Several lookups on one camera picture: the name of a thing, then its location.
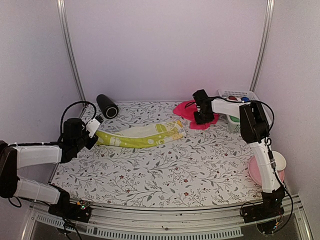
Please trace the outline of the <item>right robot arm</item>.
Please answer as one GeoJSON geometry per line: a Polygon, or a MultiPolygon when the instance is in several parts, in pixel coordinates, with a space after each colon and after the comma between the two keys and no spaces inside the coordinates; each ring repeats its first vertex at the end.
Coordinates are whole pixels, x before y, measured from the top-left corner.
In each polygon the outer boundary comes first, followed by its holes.
{"type": "Polygon", "coordinates": [[[276,161],[271,149],[269,124],[263,106],[259,100],[231,100],[222,96],[209,97],[201,89],[192,95],[197,110],[194,112],[197,124],[208,123],[214,119],[214,113],[236,117],[240,120],[240,135],[254,153],[261,177],[262,201],[258,213],[269,218],[278,210],[285,197],[285,187],[276,170],[276,161]]]}

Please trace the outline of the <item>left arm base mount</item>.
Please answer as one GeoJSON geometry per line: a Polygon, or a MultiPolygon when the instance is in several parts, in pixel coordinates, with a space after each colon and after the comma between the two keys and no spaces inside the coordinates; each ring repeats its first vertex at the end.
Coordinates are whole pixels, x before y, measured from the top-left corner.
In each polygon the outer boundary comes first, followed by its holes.
{"type": "Polygon", "coordinates": [[[92,208],[82,204],[70,203],[67,200],[52,204],[48,209],[48,213],[67,220],[88,223],[92,214],[92,208]]]}

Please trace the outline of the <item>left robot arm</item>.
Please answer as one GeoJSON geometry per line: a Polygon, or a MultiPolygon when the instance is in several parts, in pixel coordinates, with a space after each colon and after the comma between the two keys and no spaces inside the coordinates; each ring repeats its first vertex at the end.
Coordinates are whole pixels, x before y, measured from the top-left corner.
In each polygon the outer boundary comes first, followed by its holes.
{"type": "Polygon", "coordinates": [[[90,150],[97,142],[96,132],[104,119],[94,114],[84,123],[80,118],[60,120],[60,136],[57,141],[38,143],[0,142],[0,196],[4,199],[24,198],[54,205],[63,216],[74,213],[70,194],[53,185],[43,184],[18,176],[24,167],[64,164],[76,158],[78,153],[90,150]]]}

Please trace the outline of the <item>green yellow patterned towel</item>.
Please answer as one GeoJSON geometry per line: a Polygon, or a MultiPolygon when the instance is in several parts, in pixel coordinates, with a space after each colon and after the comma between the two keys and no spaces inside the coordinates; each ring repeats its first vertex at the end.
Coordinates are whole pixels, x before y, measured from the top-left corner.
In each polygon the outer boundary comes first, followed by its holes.
{"type": "Polygon", "coordinates": [[[96,135],[98,145],[143,149],[180,140],[187,133],[181,121],[176,120],[134,126],[116,133],[98,130],[96,135]]]}

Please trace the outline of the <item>pink towel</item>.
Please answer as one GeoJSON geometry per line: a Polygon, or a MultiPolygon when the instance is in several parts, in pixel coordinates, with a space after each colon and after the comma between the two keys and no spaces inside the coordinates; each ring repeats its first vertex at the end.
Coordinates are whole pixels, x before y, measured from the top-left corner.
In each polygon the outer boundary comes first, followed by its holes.
{"type": "Polygon", "coordinates": [[[180,117],[190,121],[189,128],[193,129],[193,130],[206,130],[211,125],[215,125],[219,120],[219,114],[214,113],[213,114],[213,116],[214,116],[213,121],[211,121],[209,123],[204,123],[204,124],[196,124],[196,120],[194,117],[194,112],[196,112],[196,111],[197,111],[197,107],[195,106],[195,104],[193,103],[192,100],[179,103],[173,109],[173,113],[175,115],[180,116],[180,117]]]}

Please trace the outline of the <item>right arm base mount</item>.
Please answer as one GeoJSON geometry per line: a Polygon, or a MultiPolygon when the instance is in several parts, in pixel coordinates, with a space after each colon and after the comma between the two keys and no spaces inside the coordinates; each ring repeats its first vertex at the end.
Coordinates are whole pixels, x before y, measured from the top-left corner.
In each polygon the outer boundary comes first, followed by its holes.
{"type": "Polygon", "coordinates": [[[245,202],[239,209],[239,214],[243,218],[245,223],[252,223],[261,221],[277,216],[281,216],[285,213],[282,206],[276,206],[275,208],[265,208],[263,203],[251,203],[245,202]]]}

